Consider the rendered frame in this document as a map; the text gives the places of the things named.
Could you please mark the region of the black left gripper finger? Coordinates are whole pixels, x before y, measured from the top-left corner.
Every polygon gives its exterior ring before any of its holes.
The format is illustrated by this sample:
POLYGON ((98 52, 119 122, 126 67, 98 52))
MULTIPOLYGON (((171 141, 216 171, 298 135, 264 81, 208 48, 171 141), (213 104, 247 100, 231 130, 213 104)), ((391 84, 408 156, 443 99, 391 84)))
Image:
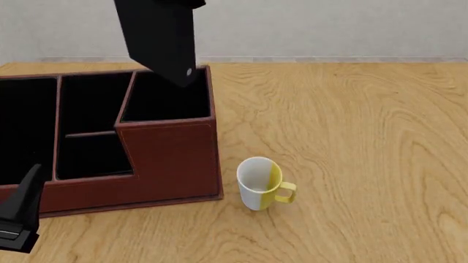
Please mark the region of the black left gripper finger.
POLYGON ((5 221, 15 221, 18 214, 19 201, 18 190, 14 190, 5 201, 0 203, 0 219, 5 221))
POLYGON ((42 165, 35 164, 14 193, 12 218, 24 229, 39 228, 39 204, 42 194, 42 165))

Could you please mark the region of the red-brown desk caddy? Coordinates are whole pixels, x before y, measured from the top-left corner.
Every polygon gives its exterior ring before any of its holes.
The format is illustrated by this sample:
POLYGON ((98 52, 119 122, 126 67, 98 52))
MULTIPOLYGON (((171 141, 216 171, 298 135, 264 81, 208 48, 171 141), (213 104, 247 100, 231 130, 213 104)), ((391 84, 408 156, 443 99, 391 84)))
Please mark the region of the red-brown desk caddy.
POLYGON ((221 199, 210 67, 0 76, 0 203, 35 164, 44 217, 221 199))

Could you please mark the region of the white and yellow mug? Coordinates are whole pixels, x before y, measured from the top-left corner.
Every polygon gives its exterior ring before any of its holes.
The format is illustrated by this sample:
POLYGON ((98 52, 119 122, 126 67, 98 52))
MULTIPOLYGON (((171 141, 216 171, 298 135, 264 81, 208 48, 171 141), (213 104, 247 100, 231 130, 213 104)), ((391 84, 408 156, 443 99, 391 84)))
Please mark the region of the white and yellow mug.
POLYGON ((274 201, 292 203, 297 186, 284 181, 279 165, 266 157, 251 157, 236 170, 241 200, 250 210, 266 210, 274 201))

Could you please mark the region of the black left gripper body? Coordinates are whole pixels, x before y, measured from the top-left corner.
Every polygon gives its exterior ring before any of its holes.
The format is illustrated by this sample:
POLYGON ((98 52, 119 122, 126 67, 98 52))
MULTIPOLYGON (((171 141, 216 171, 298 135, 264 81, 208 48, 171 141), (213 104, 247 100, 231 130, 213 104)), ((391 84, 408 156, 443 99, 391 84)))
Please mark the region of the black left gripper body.
POLYGON ((39 223, 32 225, 0 220, 0 250, 31 253, 39 234, 39 223))

